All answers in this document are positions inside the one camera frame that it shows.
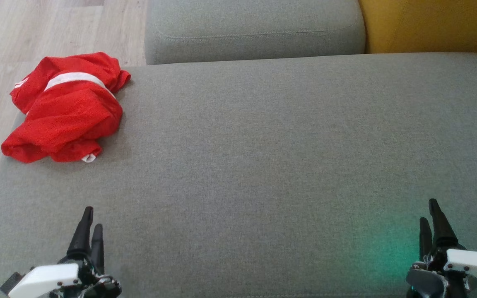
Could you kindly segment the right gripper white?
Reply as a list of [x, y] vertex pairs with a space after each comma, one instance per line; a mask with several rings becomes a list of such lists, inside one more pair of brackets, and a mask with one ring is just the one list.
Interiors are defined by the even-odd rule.
[[429, 212], [433, 234], [428, 219], [420, 217], [419, 261], [407, 273], [406, 297], [467, 298], [477, 289], [477, 251], [458, 249], [456, 233], [434, 198]]

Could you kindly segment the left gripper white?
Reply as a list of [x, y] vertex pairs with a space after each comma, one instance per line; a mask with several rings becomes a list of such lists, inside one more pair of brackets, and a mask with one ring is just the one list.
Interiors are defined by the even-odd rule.
[[121, 283], [105, 273], [104, 227], [97, 224], [90, 242], [94, 209], [87, 206], [67, 249], [57, 264], [32, 267], [8, 278], [10, 298], [118, 298]]

